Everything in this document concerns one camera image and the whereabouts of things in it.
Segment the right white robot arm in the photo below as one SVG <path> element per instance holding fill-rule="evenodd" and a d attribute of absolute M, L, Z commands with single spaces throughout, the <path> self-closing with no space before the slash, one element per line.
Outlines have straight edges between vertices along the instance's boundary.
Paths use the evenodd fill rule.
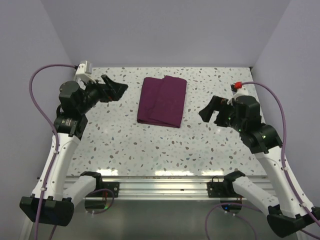
<path fill-rule="evenodd" d="M 230 127 L 239 133 L 265 170 L 275 195 L 237 170 L 225 175 L 223 181 L 208 182 L 208 196 L 246 198 L 266 216 L 270 228 L 280 238 L 318 221 L 320 209 L 303 193 L 287 160 L 282 159 L 283 143 L 277 131 L 262 122 L 258 101 L 249 95 L 232 100 L 214 95 L 199 115 L 207 123 L 214 112 L 218 113 L 214 121 L 218 127 Z"/>

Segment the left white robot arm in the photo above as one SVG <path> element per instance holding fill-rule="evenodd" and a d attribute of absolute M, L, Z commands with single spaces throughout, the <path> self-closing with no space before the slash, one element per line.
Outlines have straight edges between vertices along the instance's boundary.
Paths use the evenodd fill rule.
<path fill-rule="evenodd" d="M 85 171 L 78 180 L 65 189 L 65 180 L 72 156 L 81 142 L 88 119 L 86 113 L 98 102 L 119 101 L 128 89 L 127 84 L 101 76 L 103 82 L 89 81 L 81 88 L 76 81 L 67 81 L 60 86 L 60 105 L 53 123 L 50 152 L 35 188 L 30 196 L 23 196 L 19 207 L 34 223 L 67 226 L 75 207 L 88 195 L 99 196 L 107 192 L 102 175 Z"/>

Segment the purple surgical cloth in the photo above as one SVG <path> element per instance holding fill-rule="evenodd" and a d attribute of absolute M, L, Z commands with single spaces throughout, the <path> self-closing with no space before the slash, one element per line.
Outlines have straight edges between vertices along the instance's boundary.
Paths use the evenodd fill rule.
<path fill-rule="evenodd" d="M 187 90 L 187 81 L 166 75 L 146 77 L 139 99 L 137 122 L 161 127 L 180 128 Z"/>

